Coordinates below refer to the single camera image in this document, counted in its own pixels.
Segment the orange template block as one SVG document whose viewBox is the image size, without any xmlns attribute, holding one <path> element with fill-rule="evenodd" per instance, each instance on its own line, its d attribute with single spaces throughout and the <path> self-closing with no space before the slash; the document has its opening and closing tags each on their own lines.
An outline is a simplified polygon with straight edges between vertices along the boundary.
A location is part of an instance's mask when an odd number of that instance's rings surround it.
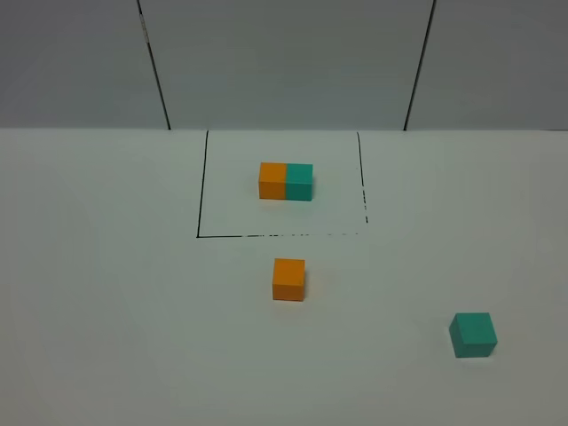
<svg viewBox="0 0 568 426">
<path fill-rule="evenodd" d="M 258 193 L 260 199 L 285 200 L 287 164 L 278 162 L 262 162 L 258 176 Z"/>
</svg>

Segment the teal template block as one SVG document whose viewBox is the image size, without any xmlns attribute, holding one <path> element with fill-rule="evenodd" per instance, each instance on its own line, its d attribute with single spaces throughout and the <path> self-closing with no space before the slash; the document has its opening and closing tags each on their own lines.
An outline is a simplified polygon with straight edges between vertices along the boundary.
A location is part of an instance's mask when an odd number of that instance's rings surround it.
<svg viewBox="0 0 568 426">
<path fill-rule="evenodd" d="M 313 165 L 288 163 L 286 170 L 286 199 L 311 201 L 313 197 Z"/>
</svg>

